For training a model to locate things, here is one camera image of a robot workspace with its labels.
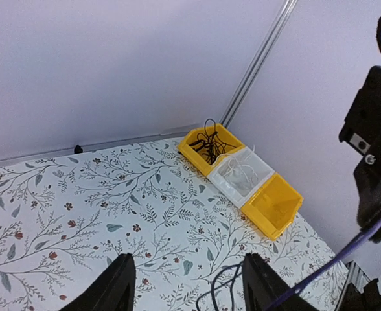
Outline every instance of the yellow plastic tray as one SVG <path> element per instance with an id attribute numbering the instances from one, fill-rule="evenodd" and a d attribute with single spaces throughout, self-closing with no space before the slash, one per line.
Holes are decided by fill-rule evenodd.
<path id="1" fill-rule="evenodd" d="M 275 173 L 248 200 L 241 211 L 271 240 L 276 240 L 294 221 L 303 197 Z"/>
<path id="2" fill-rule="evenodd" d="M 208 135 L 211 135 L 214 132 L 215 126 L 207 126 L 206 132 Z M 227 154 L 233 154 L 241 149 L 243 149 L 245 146 L 243 143 L 241 143 L 234 135 L 231 134 L 230 131 L 228 131 L 225 127 L 223 127 L 221 124 L 216 125 L 216 131 L 218 132 L 218 137 L 221 141 L 230 144 L 234 147 L 227 146 L 225 148 Z M 205 128 L 197 128 L 195 130 L 192 130 L 186 135 L 186 137 L 180 142 L 178 145 L 178 150 L 183 154 L 184 157 L 186 157 L 196 168 L 205 176 L 207 177 L 209 173 L 212 171 L 212 169 L 218 165 L 225 157 L 219 157 L 215 164 L 210 165 L 208 162 L 206 162 L 206 158 L 202 153 L 204 153 L 204 150 L 201 150 L 200 153 L 193 150 L 190 144 L 197 141 L 197 136 L 199 133 L 205 133 Z"/>

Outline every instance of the white wall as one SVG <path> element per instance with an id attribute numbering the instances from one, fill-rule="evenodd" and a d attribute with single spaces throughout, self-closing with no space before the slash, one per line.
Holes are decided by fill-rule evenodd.
<path id="1" fill-rule="evenodd" d="M 301 214 L 334 251 L 358 232 L 360 156 L 338 134 L 370 67 L 381 65 L 380 15 L 381 1 L 300 0 L 230 127 L 305 197 Z M 353 258 L 381 274 L 381 244 Z"/>
<path id="2" fill-rule="evenodd" d="M 219 120 L 282 3 L 0 1 L 0 159 Z"/>

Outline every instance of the floor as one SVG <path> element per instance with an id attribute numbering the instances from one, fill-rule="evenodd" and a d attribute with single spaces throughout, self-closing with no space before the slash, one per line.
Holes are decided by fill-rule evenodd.
<path id="1" fill-rule="evenodd" d="M 270 242 L 176 152 L 179 141 L 0 168 L 0 310 L 59 310 L 119 253 L 134 255 L 135 310 L 149 311 L 195 310 L 213 277 L 246 253 L 291 286 L 333 257 L 300 215 Z M 334 310 L 346 274 L 337 264 L 302 296 Z M 244 310 L 240 280 L 234 292 Z M 223 311 L 227 293 L 217 295 Z"/>

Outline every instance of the screw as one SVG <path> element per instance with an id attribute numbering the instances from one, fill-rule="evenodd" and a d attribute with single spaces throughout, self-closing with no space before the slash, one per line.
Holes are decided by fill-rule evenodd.
<path id="1" fill-rule="evenodd" d="M 369 165 L 372 165 L 373 163 L 375 163 L 376 161 L 376 158 L 373 154 L 368 154 L 367 156 L 365 156 L 365 162 Z"/>

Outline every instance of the black mount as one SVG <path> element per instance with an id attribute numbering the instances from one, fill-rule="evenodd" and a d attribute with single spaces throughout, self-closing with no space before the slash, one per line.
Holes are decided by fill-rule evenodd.
<path id="1" fill-rule="evenodd" d="M 258 254 L 245 256 L 242 282 L 246 311 L 264 311 L 270 303 L 290 288 Z M 274 310 L 317 311 L 298 295 L 291 296 Z"/>
<path id="2" fill-rule="evenodd" d="M 373 279 L 360 293 L 354 284 L 346 287 L 345 297 L 339 311 L 374 311 L 381 310 L 381 295 L 378 289 L 378 279 Z"/>
<path id="3" fill-rule="evenodd" d="M 75 146 L 74 148 L 74 154 L 82 154 L 84 151 L 83 149 L 81 148 L 81 146 L 78 144 Z"/>
<path id="4" fill-rule="evenodd" d="M 339 134 L 363 158 L 354 170 L 359 192 L 358 224 L 381 219 L 381 67 L 372 67 L 359 90 Z M 371 239 L 381 241 L 381 228 Z"/>
<path id="5" fill-rule="evenodd" d="M 133 311 L 135 281 L 133 256 L 121 254 L 61 311 Z"/>

